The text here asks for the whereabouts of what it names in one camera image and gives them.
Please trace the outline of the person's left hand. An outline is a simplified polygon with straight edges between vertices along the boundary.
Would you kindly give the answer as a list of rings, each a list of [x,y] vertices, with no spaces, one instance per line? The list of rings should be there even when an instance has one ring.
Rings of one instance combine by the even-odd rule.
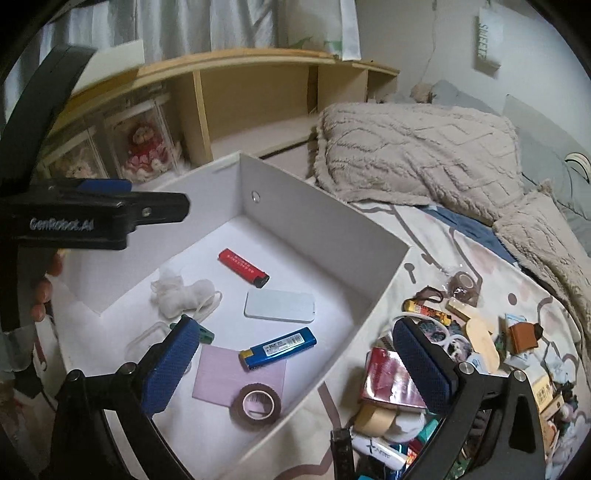
[[[49,305],[53,294],[50,277],[57,277],[63,271],[63,256],[59,251],[53,254],[45,273],[34,289],[34,302],[30,310],[31,318],[39,323],[49,314]]]

